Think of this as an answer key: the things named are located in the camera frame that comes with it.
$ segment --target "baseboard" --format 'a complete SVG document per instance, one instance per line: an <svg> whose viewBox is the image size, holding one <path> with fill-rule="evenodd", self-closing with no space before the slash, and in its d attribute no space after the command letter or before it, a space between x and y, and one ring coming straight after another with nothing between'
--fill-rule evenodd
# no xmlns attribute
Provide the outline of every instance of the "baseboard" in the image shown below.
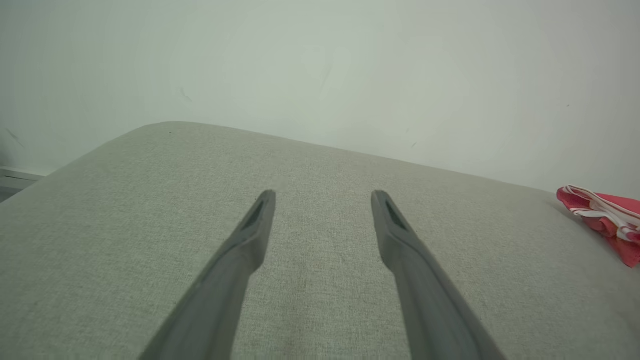
<svg viewBox="0 0 640 360"><path fill-rule="evenodd" d="M0 165L0 176L17 177L18 179L25 179L31 181L38 181L41 178L47 176L47 174L35 174L33 172L25 172L24 170L12 167L6 167Z"/></svg>
<svg viewBox="0 0 640 360"><path fill-rule="evenodd" d="M8 193L17 193L36 183L44 176L28 174L9 167L0 167L0 189Z"/></svg>

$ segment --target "white wall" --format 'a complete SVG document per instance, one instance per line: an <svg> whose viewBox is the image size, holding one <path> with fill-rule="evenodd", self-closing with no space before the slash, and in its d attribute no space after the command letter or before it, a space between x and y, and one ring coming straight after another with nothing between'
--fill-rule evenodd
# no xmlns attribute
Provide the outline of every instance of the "white wall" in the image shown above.
<svg viewBox="0 0 640 360"><path fill-rule="evenodd" d="M189 120L640 198L638 0L3 0L0 31L0 165Z"/></svg>

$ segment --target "sofa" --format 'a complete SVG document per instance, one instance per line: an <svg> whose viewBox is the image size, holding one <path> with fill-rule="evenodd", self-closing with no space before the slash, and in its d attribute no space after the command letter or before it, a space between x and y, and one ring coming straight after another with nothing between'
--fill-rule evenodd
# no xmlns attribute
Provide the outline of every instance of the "sofa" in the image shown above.
<svg viewBox="0 0 640 360"><path fill-rule="evenodd" d="M0 358L139 356L268 189L233 357L410 357L371 214L385 190L506 358L640 358L639 270L553 193L189 122L0 204Z"/></svg>

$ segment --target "red cloth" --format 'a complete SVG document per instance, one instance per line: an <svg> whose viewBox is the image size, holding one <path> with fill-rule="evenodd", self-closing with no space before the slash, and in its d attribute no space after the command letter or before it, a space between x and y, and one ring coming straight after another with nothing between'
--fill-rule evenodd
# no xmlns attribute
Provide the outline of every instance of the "red cloth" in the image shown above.
<svg viewBox="0 0 640 360"><path fill-rule="evenodd" d="M571 210L574 214L581 216L582 220L593 230L599 232L609 243L609 245L620 255L622 262L629 266L634 267L640 263L640 234L631 231L624 235L619 232L620 227L626 227L627 229L635 229L633 224L627 224L618 226L609 217L615 216L615 214L607 214L608 216L598 216L601 211L605 209L594 204L593 195L605 200L608 203L614 204L622 210L627 210L625 214L633 216L633 214L640 214L640 201L634 199L628 199L625 197L617 197L613 195L606 195L600 193L586 193L579 191L580 188L569 189L570 186L565 186L557 191L557 198L560 200L567 209Z"/></svg>

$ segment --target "couch cushion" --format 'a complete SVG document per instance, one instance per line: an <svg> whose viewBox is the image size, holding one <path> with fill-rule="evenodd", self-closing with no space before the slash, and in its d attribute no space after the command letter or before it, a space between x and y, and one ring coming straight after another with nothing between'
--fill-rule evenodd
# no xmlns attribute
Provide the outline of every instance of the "couch cushion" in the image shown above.
<svg viewBox="0 0 640 360"><path fill-rule="evenodd" d="M639 271L553 194L184 122L0 204L0 357L137 356L266 189L276 216L235 356L410 355L373 227L380 189L507 357L640 358Z"/></svg>

